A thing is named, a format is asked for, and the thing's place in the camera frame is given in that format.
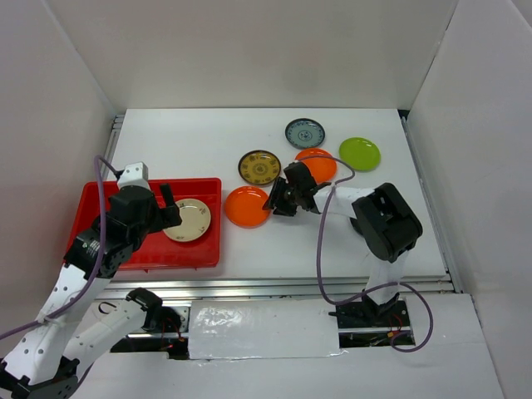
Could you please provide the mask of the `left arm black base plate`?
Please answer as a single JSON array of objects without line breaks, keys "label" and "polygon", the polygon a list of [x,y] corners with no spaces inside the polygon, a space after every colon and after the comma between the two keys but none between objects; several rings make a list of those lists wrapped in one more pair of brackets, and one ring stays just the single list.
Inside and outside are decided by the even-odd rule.
[{"label": "left arm black base plate", "polygon": [[150,310],[141,329],[148,333],[174,333],[178,337],[185,331],[185,324],[188,322],[187,310],[177,312],[174,308],[160,306]]}]

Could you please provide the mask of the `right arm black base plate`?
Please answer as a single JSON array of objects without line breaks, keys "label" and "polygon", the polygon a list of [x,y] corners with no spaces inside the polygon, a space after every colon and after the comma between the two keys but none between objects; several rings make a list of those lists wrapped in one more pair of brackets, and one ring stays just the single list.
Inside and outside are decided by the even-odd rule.
[{"label": "right arm black base plate", "polygon": [[376,305],[370,298],[336,306],[328,313],[337,321],[341,330],[401,330],[411,326],[406,302],[398,297],[383,305]]}]

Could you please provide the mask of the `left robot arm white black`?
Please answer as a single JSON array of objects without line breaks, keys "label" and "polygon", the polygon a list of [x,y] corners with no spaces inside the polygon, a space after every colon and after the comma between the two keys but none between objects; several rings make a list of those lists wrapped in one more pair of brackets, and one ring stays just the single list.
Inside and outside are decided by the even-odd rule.
[{"label": "left robot arm white black", "polygon": [[77,330],[93,301],[146,237],[180,225],[170,185],[160,185],[160,193],[163,207],[149,187],[136,185],[101,199],[100,216],[76,236],[50,296],[1,361],[1,388],[13,398],[69,398],[94,363],[122,338],[163,324],[161,298],[135,288],[97,323]]}]

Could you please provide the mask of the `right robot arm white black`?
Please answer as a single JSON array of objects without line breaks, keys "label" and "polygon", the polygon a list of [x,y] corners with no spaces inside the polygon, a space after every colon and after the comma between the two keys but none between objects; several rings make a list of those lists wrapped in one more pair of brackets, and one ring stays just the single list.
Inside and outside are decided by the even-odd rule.
[{"label": "right robot arm white black", "polygon": [[[317,183],[302,161],[294,161],[278,177],[263,209],[293,217],[298,209],[318,214],[316,274],[323,299],[342,306],[360,299],[362,316],[374,326],[387,320],[399,298],[399,287],[408,253],[423,234],[420,220],[395,185],[384,183],[374,189],[343,187],[355,172],[335,182]],[[332,300],[323,285],[322,253],[328,214],[349,218],[355,232],[363,239],[376,261],[362,293],[342,301]]]}]

